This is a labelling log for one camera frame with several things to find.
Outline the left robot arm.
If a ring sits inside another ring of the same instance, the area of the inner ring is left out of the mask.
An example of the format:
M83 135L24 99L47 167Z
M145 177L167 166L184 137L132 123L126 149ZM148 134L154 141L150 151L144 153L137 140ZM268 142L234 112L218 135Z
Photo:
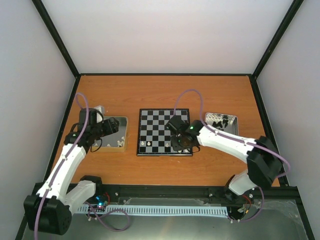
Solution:
M60 157L47 180L36 193L28 195L23 207L30 230L35 233L64 235L71 225L72 216L85 201L103 198L102 179L85 175L69 189L71 180L92 145L119 130L114 117L104 118L104 107L83 108L79 120L65 137Z

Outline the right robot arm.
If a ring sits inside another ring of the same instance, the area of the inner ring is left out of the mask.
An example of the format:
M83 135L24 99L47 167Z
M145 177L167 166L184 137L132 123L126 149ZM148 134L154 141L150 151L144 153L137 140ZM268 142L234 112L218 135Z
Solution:
M281 177L285 162L265 136L246 138L219 130L201 120L188 123L174 115L165 125L171 133L170 144L174 151L193 147L208 147L234 156L247 165L247 169L233 175L223 189L223 198L234 203L245 192L256 187L270 188Z

